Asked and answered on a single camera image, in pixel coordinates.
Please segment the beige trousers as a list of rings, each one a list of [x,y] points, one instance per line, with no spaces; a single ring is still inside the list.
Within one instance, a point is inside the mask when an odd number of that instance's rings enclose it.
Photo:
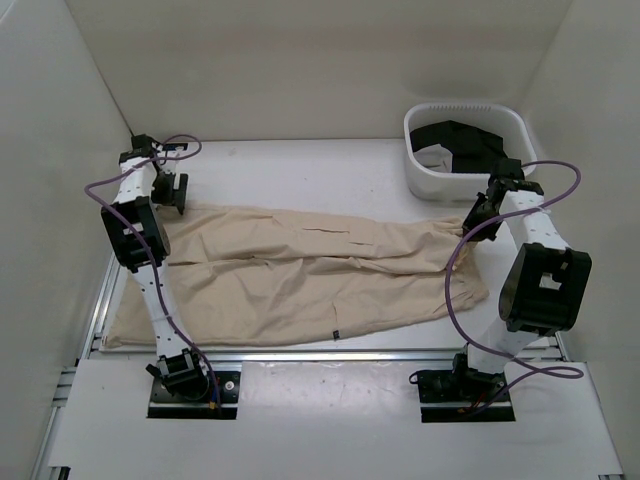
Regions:
[[[343,340],[469,310],[489,294],[455,217],[393,223],[205,204],[158,214],[171,291],[199,345]]]

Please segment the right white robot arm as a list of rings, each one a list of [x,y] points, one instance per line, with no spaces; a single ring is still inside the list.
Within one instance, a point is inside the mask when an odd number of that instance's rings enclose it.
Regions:
[[[449,387],[460,399],[497,389],[505,366],[525,347],[575,325],[592,260],[562,238],[549,205],[521,161],[502,158],[463,222],[463,243],[495,240],[505,226],[518,252],[499,294],[497,319],[454,358]]]

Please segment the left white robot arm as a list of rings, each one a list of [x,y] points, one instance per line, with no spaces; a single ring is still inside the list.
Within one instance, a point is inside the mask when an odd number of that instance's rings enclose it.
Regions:
[[[114,254],[133,276],[142,293],[156,342],[157,360],[146,370],[167,393],[186,402],[211,397],[211,375],[186,333],[170,290],[167,258],[171,252],[159,206],[182,215],[188,175],[166,162],[176,153],[146,134],[131,137],[131,149],[119,156],[124,175],[114,201],[101,208]]]

